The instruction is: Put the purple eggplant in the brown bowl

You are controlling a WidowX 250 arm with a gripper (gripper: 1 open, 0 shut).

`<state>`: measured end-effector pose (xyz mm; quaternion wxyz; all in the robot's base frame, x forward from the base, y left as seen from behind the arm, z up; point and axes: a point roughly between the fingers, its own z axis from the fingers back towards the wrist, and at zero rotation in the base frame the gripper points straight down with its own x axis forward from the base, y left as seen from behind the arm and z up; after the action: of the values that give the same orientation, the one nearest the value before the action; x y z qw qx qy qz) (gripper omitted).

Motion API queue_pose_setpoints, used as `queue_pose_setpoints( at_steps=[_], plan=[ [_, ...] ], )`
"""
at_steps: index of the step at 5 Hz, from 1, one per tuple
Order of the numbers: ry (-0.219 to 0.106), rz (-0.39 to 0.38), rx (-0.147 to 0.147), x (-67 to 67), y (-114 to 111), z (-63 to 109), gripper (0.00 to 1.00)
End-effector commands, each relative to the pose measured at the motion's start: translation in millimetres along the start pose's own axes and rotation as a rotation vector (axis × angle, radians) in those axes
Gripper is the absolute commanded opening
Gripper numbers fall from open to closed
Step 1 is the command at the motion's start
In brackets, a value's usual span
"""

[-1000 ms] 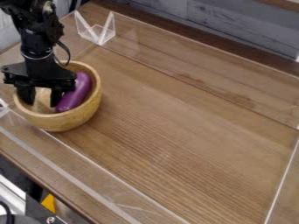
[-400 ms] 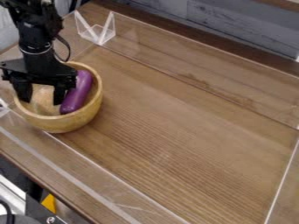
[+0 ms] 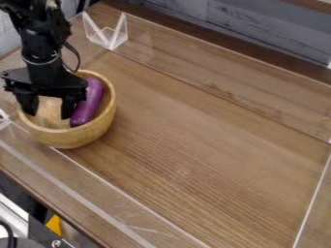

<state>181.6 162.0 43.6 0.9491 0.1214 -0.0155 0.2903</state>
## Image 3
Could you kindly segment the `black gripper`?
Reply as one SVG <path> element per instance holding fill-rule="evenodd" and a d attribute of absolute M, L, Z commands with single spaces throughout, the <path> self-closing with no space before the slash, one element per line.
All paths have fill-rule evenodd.
<path fill-rule="evenodd" d="M 65 66 L 58 68 L 26 66 L 0 72 L 5 89 L 21 103 L 22 110 L 35 116 L 39 108 L 39 96 L 62 99 L 62 119 L 71 117 L 77 102 L 87 99 L 87 81 L 71 73 Z"/>

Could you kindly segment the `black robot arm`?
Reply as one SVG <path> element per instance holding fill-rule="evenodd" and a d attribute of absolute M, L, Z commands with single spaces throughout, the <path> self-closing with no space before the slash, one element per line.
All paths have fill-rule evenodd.
<path fill-rule="evenodd" d="M 35 116 L 39 97 L 62 99 L 62 119 L 71 117 L 77 105 L 87 100 L 87 80 L 77 75 L 63 61 L 66 47 L 81 58 L 67 42 L 71 23 L 62 8 L 62 0 L 0 0 L 0 10 L 10 15 L 21 35 L 21 56 L 25 68 L 0 72 L 5 90 L 18 99 L 25 113 Z"/>

